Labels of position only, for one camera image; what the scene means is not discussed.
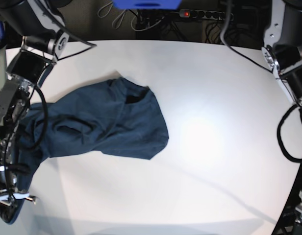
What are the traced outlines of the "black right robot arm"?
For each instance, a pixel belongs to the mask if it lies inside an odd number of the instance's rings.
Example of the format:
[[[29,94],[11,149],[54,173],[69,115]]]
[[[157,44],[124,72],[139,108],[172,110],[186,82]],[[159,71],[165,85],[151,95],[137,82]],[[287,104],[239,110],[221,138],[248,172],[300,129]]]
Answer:
[[[14,208],[19,200],[30,199],[26,189],[17,187],[29,167],[12,155],[20,121],[34,93],[45,102],[41,86],[74,35],[48,0],[0,0],[0,17],[23,38],[0,89],[0,204]]]

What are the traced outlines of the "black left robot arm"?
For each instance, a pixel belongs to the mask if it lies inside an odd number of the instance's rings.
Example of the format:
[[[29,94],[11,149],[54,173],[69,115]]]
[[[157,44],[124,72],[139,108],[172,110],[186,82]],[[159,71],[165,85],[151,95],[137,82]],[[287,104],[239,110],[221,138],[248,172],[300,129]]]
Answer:
[[[262,40],[261,51],[271,73],[284,89],[292,105],[277,126],[277,142],[283,156],[302,165],[302,157],[292,156],[286,149],[281,129],[290,114],[298,110],[302,124],[302,0],[226,0],[220,40],[237,52],[227,41],[231,27],[242,24]]]

